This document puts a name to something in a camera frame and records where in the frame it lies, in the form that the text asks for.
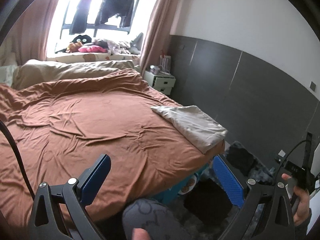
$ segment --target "person's sleeve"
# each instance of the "person's sleeve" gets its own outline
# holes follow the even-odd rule
[[[300,224],[294,228],[295,240],[303,240],[305,238],[305,236],[307,235],[307,230],[308,230],[308,225],[310,223],[311,215],[312,215],[312,212],[311,212],[311,208],[310,208],[310,214],[309,214],[308,218],[306,220],[304,220],[302,222],[302,224]]]

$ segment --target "window frame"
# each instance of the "window frame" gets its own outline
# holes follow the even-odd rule
[[[65,11],[65,13],[64,13],[63,22],[62,22],[61,31],[60,31],[60,39],[61,39],[61,37],[62,37],[62,31],[63,31],[63,30],[69,30],[69,29],[71,28],[71,24],[66,24],[66,18],[67,18],[67,13],[68,13],[68,10],[69,10],[70,1],[71,1],[71,0],[69,0],[68,5],[67,5],[67,8],[66,8],[66,11]],[[98,31],[98,30],[123,31],[123,32],[127,32],[127,33],[129,34],[130,31],[131,31],[132,22],[133,22],[133,19],[134,19],[134,16],[135,16],[135,13],[136,13],[136,10],[137,10],[139,1],[140,1],[140,0],[136,0],[135,4],[134,4],[134,6],[133,6],[131,23],[130,23],[130,26],[129,26],[129,27],[121,27],[121,28],[118,28],[116,25],[107,25],[107,24],[100,24],[100,25],[98,25],[98,26],[95,26],[94,24],[87,23],[87,29],[93,29],[93,30],[94,30],[94,31],[93,31],[93,37],[94,37],[94,38],[97,36],[97,31]]]

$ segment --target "hand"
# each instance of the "hand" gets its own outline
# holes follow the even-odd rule
[[[132,240],[151,240],[148,232],[142,228],[134,228]]]
[[[282,174],[282,179],[287,181],[291,178],[288,174]],[[309,203],[310,203],[310,195],[308,190],[304,191],[302,188],[295,186],[293,188],[293,192],[300,198],[300,203],[298,205],[297,212],[293,216],[293,222],[295,226],[302,224],[304,220],[306,220],[309,215]]]

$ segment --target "drawer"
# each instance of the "drawer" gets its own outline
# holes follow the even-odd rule
[[[174,78],[155,78],[155,82],[153,84],[153,87],[161,87],[161,88],[167,88],[167,87],[173,87],[176,80]]]
[[[170,87],[170,88],[169,87],[167,87],[167,88],[154,87],[154,89],[159,91],[159,92],[161,92],[161,93],[163,93],[164,95],[168,96],[171,93],[172,87]]]

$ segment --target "folded white cloth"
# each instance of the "folded white cloth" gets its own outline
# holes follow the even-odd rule
[[[152,106],[151,109],[171,122],[203,154],[222,141],[228,132],[197,106]]]

